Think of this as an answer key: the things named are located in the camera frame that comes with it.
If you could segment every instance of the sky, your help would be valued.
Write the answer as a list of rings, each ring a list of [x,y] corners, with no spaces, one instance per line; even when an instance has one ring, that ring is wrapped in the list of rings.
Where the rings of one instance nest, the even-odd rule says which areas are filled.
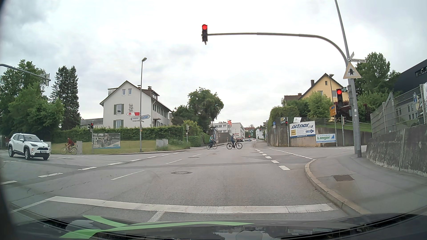
[[[350,54],[382,53],[403,72],[427,57],[425,0],[339,0]],[[288,36],[209,36],[279,32],[321,35],[345,52],[333,0],[148,1],[7,0],[0,13],[0,62],[32,61],[53,79],[77,68],[80,114],[101,118],[108,88],[128,80],[152,86],[168,108],[186,104],[199,87],[217,93],[218,121],[261,125],[284,95],[304,93],[310,80],[345,63],[328,42]],[[46,89],[49,95],[51,88]]]

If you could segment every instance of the pedestrian traffic light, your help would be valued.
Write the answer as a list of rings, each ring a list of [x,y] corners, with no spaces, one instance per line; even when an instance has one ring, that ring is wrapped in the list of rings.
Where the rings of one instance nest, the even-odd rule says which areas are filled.
[[[208,41],[208,26],[206,24],[202,25],[202,42],[206,42]]]
[[[342,90],[340,88],[336,90],[336,98],[338,101],[338,107],[341,108],[344,104],[342,102]]]

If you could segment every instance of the road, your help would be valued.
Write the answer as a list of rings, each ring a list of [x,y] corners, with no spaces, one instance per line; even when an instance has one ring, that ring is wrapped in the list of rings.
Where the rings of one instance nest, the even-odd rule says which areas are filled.
[[[345,217],[314,189],[304,166],[319,151],[351,150],[283,149],[243,142],[242,149],[52,155],[47,161],[1,152],[1,187],[16,221],[26,210],[139,222]]]

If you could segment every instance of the triangular sign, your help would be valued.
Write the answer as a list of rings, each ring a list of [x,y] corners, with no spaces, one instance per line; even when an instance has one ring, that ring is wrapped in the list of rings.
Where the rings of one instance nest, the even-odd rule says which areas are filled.
[[[343,79],[349,79],[349,78],[362,78],[359,74],[359,72],[356,70],[356,68],[351,64],[351,62],[348,62],[347,68],[345,69],[345,74]]]

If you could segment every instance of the yellow sign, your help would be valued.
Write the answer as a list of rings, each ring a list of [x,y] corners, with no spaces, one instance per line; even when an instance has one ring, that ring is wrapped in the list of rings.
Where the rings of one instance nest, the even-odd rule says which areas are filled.
[[[330,116],[331,116],[331,117],[333,117],[333,116],[335,116],[335,115],[336,115],[335,105],[332,105],[332,106],[329,108],[329,112],[330,112]]]

